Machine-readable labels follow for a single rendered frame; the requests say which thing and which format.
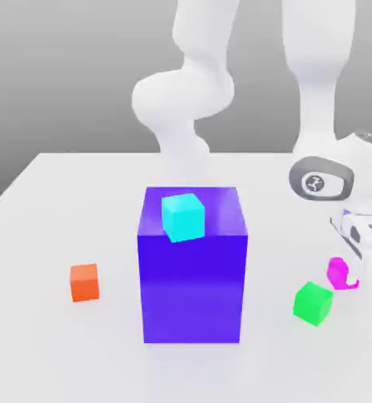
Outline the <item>small magenta cube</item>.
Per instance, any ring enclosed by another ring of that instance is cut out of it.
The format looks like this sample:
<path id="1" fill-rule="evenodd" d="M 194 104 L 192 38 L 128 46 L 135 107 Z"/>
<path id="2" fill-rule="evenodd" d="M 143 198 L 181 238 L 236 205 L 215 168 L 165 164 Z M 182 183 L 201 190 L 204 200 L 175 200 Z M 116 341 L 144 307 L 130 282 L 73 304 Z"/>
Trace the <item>small magenta cube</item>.
<path id="1" fill-rule="evenodd" d="M 353 290 L 359 286 L 359 280 L 348 284 L 349 268 L 341 257 L 331 257 L 329 260 L 326 275 L 335 290 Z"/>

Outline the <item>small green cube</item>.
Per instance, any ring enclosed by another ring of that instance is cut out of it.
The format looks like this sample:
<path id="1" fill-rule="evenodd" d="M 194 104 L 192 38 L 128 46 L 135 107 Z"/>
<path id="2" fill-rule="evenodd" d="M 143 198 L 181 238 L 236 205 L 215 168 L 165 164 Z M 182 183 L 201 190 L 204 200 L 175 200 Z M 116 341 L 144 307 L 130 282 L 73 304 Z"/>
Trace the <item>small green cube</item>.
<path id="1" fill-rule="evenodd" d="M 331 290 L 316 283 L 307 282 L 295 295 L 293 314 L 317 327 L 329 315 L 332 303 Z"/>

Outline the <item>small cyan cube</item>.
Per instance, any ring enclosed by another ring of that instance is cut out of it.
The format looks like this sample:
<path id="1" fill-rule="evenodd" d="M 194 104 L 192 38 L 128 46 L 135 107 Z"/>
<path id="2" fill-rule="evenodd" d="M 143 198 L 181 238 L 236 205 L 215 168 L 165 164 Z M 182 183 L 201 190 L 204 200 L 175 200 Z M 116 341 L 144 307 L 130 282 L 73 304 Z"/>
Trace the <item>small cyan cube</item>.
<path id="1" fill-rule="evenodd" d="M 205 208 L 195 194 L 161 199 L 162 225 L 171 242 L 185 242 L 205 235 Z"/>

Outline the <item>small orange cube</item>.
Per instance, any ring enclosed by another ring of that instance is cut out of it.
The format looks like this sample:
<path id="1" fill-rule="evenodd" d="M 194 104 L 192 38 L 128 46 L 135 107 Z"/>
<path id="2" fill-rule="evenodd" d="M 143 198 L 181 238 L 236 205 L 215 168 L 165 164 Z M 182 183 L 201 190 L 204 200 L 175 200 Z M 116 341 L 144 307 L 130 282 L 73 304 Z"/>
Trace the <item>small orange cube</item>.
<path id="1" fill-rule="evenodd" d="M 74 302 L 99 299 L 97 265 L 81 264 L 71 266 L 70 287 Z"/>

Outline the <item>large purple box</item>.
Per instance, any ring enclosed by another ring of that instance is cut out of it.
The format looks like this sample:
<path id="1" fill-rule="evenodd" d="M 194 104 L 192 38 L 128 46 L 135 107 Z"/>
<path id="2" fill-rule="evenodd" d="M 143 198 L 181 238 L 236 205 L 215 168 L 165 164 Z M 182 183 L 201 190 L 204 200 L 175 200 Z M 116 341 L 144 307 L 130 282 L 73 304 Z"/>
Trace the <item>large purple box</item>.
<path id="1" fill-rule="evenodd" d="M 205 207 L 205 236 L 171 242 L 161 200 L 188 193 Z M 235 187 L 147 187 L 137 241 L 146 343 L 239 342 L 248 230 Z"/>

